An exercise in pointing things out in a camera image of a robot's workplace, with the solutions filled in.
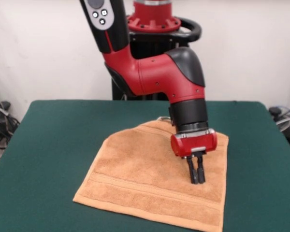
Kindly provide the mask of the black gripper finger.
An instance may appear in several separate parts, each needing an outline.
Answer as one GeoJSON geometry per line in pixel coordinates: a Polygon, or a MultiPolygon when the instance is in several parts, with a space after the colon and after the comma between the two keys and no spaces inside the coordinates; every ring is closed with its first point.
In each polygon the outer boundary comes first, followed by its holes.
{"type": "Polygon", "coordinates": [[[197,173],[198,173],[198,183],[204,183],[205,182],[205,175],[204,175],[204,168],[203,168],[203,155],[204,152],[198,152],[197,153],[197,173]]]}
{"type": "Polygon", "coordinates": [[[198,173],[194,168],[192,156],[187,157],[187,163],[189,168],[189,175],[192,184],[198,184],[198,173]]]}

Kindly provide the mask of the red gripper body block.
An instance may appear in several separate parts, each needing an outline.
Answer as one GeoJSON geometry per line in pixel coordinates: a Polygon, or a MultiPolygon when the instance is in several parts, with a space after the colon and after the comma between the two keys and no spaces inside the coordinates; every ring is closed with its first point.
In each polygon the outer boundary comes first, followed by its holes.
{"type": "Polygon", "coordinates": [[[214,151],[218,145],[217,133],[213,129],[174,134],[171,148],[176,156],[188,157],[196,152],[214,151]]]}

